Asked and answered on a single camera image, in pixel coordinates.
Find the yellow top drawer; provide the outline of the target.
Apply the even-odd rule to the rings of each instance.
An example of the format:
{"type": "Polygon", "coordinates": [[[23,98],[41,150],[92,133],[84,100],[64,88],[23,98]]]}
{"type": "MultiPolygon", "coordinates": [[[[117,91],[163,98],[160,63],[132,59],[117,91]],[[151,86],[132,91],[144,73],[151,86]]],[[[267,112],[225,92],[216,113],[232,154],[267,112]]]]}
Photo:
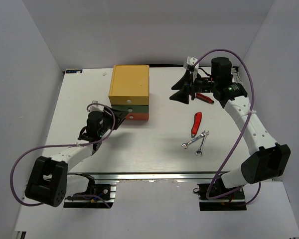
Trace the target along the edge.
{"type": "Polygon", "coordinates": [[[149,96],[109,96],[112,105],[148,105],[149,96]]]}

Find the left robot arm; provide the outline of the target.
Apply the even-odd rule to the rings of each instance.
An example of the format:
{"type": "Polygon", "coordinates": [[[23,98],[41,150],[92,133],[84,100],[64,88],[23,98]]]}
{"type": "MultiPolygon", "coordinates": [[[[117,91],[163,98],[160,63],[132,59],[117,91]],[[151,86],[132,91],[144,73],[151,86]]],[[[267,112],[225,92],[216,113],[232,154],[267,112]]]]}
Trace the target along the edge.
{"type": "Polygon", "coordinates": [[[80,130],[77,143],[52,157],[36,159],[29,177],[25,196],[29,199],[57,207],[66,196],[68,172],[84,159],[98,151],[103,140],[117,130],[128,112],[103,106],[103,110],[92,110],[91,103],[86,125],[80,130]]]}

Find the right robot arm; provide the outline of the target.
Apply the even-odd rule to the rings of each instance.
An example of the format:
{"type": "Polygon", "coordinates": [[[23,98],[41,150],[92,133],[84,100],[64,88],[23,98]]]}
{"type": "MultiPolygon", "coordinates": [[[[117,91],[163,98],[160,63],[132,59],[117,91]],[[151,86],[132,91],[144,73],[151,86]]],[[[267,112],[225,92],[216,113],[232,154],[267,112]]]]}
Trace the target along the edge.
{"type": "Polygon", "coordinates": [[[199,93],[212,93],[242,133],[250,156],[238,169],[217,179],[216,195],[225,199],[235,187],[282,176],[291,150],[286,144],[280,145],[251,110],[252,103],[247,91],[242,84],[233,80],[231,61],[226,57],[217,57],[211,63],[211,75],[201,77],[198,74],[198,60],[188,57],[184,75],[172,86],[175,93],[170,100],[189,104],[199,93]]]}

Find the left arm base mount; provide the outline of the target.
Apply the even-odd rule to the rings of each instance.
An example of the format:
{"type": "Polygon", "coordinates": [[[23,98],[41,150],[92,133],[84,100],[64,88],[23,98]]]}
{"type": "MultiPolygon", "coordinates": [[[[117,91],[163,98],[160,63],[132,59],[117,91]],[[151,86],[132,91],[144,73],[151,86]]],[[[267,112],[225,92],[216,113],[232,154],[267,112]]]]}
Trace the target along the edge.
{"type": "Polygon", "coordinates": [[[63,207],[109,209],[114,203],[116,186],[115,181],[99,179],[95,175],[68,175],[63,207]]]}

